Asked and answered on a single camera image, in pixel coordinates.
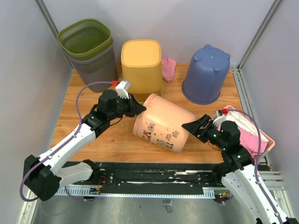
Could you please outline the peach cartoon plastic bucket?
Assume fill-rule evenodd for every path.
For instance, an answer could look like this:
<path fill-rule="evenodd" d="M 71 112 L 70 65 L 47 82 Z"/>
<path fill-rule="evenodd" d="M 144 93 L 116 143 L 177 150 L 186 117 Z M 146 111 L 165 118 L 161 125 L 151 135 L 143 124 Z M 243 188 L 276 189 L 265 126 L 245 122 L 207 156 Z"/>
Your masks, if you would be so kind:
<path fill-rule="evenodd" d="M 137 116 L 133 134 L 173 152 L 181 152 L 189 137 L 182 125 L 196 120 L 188 110 L 151 94 L 143 104 L 146 110 Z"/>

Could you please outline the yellow slatted waste bin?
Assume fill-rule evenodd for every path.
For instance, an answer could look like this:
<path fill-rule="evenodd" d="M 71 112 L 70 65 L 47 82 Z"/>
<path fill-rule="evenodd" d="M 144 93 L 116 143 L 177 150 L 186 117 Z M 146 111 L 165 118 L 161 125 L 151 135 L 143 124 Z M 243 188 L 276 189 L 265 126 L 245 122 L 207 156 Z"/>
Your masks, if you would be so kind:
<path fill-rule="evenodd" d="M 163 95 L 162 51 L 156 40 L 130 40 L 121 50 L 123 79 L 131 85 L 129 93 L 139 103 L 151 94 Z"/>

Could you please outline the large blue plastic bucket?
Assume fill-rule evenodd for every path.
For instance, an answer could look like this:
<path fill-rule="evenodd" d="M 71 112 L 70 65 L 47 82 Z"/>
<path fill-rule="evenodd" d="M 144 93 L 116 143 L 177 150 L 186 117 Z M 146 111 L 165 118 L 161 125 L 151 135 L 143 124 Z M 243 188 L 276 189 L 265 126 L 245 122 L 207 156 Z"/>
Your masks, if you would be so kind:
<path fill-rule="evenodd" d="M 191 102 L 208 105 L 220 94 L 230 69 L 229 53 L 210 44 L 197 50 L 191 58 L 182 83 L 184 96 Z"/>

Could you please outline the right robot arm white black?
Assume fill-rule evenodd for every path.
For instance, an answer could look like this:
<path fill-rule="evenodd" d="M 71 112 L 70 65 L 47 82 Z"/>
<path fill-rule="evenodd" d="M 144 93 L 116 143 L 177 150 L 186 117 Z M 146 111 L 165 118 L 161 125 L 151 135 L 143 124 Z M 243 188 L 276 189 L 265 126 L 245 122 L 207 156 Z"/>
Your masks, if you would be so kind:
<path fill-rule="evenodd" d="M 235 122 L 226 120 L 217 128 L 212 118 L 204 115 L 182 127 L 201 142 L 220 148 L 223 163 L 213 168 L 212 182 L 232 193 L 253 224 L 298 223 L 280 208 L 267 189 L 257 170 L 257 163 L 241 145 L 241 133 Z"/>

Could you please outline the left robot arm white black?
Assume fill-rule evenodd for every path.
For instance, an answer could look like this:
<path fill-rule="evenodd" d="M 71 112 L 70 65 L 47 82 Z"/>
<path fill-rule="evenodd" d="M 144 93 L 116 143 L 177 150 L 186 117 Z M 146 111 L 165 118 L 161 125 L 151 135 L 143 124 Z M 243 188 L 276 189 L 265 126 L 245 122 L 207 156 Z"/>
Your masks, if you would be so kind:
<path fill-rule="evenodd" d="M 111 121 L 123 116 L 136 117 L 146 111 L 132 94 L 121 97 L 115 90 L 103 91 L 90 112 L 79 118 L 79 124 L 72 133 L 56 146 L 35 157 L 28 156 L 24 161 L 23 180 L 20 185 L 22 200 L 29 202 L 23 194 L 23 187 L 28 187 L 41 201 L 52 198 L 56 192 L 69 184 L 81 180 L 94 185 L 100 180 L 96 164 L 90 160 L 76 166 L 64 168 L 64 164 L 83 146 L 103 134 Z"/>

